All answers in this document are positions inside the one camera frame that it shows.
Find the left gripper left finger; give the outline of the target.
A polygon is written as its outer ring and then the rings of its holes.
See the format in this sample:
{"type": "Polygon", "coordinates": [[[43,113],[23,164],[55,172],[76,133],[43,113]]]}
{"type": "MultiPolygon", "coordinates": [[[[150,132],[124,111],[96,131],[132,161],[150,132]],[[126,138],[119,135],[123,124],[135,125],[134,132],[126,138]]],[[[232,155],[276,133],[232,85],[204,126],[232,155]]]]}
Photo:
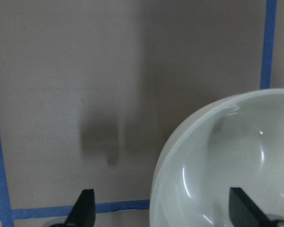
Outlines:
{"type": "Polygon", "coordinates": [[[93,227],[96,220],[96,204],[93,189],[81,192],[71,212],[63,223],[50,227],[93,227]]]}

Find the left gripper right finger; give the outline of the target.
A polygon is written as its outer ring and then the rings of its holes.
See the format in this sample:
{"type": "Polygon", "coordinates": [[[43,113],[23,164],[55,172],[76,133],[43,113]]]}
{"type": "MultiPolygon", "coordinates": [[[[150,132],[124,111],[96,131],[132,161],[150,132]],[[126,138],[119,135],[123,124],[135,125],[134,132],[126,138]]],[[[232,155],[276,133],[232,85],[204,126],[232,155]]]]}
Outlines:
{"type": "Polygon", "coordinates": [[[229,189],[228,212],[235,227],[284,227],[284,218],[269,218],[239,187],[229,189]]]}

